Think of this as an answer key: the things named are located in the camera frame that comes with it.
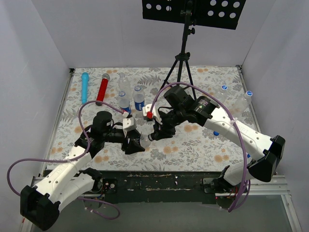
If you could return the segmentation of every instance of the black music stand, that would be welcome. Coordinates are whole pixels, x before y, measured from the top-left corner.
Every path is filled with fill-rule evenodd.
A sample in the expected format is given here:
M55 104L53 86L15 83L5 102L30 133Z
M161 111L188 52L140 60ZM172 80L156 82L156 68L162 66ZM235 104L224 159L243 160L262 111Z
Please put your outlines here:
M166 83L169 84L169 77L178 61L177 82L181 81L183 62L185 62L190 83L193 85L188 63L190 53L185 52L185 47L188 35L195 34L195 29L189 29L189 27L199 25L235 30L245 2L246 0L142 0L144 19L184 23L181 52L175 56L175 62L161 88Z

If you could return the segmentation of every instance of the blue label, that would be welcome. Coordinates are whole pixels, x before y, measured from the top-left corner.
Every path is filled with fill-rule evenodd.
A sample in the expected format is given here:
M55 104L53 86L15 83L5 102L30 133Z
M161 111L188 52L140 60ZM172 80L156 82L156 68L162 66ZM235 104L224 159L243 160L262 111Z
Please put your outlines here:
M135 103L135 109L137 109L138 111L142 111L143 107L145 106L145 101L142 102L134 102Z
M129 114L131 114L131 107L129 106L129 107L127 107L127 108L122 108L124 111L127 111Z

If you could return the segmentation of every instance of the floral tablecloth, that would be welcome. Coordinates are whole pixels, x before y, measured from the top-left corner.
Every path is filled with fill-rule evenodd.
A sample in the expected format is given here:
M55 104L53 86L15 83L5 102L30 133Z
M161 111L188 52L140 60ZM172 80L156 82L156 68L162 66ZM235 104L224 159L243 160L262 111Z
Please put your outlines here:
M214 94L216 88L226 83L229 88L229 97L225 104L229 107L236 98L244 93L244 89L237 71L234 67L190 67L194 85L202 88L210 94ZM152 102L170 68L89 68L76 69L70 91L66 98L60 124L56 131L53 145L50 149L50 159L63 159L79 138L82 130L78 122L78 110L81 106L81 75L88 72L89 87L88 100L95 100L101 83L101 76L108 73L111 80L104 101L113 106L117 104L119 73L125 73L131 81L131 88L136 84L142 86L145 91L146 104ZM177 69L172 73L169 81L177 79ZM187 71L182 73L182 81L189 83ZM157 105L169 106L166 100L160 96ZM85 126L92 123L93 117L98 111L106 110L112 113L116 121L122 121L121 115L108 107L90 104L83 110L83 123ZM140 112L132 110L137 120L138 130L143 134L153 132L153 123L146 122ZM247 109L240 121L256 130L253 123L253 115ZM176 127L176 135L173 138L153 141L145 152L125 155L120 144L106 143L105 148L84 168L92 167L97 170L117 171L221 171L229 164L240 162L241 149L223 136L214 136L213 131L200 127L198 124L182 123ZM54 163L47 164L47 169L53 169Z

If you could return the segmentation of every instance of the perforated black panel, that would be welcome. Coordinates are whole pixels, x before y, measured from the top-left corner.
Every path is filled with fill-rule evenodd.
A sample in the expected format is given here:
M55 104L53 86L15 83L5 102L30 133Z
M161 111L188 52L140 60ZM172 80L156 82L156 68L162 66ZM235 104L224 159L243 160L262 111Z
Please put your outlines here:
M143 18L184 23L180 16L188 0L142 0ZM192 19L197 25L236 29L246 0L192 0L194 8Z

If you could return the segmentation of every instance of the wall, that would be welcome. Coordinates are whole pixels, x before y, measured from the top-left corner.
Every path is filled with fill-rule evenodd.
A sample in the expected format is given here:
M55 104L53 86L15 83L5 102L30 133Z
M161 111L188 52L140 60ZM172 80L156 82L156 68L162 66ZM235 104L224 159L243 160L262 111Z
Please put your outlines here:
M243 64L262 131L286 139L286 175L304 231L309 231L309 1L277 0Z
M70 68L170 67L181 49L183 24L143 19L141 0L32 2ZM236 30L196 26L190 64L242 64L274 2L247 0Z
M44 158L69 70L30 0L0 0L0 228L19 230L19 197L6 182L21 158ZM40 163L12 170L20 191Z

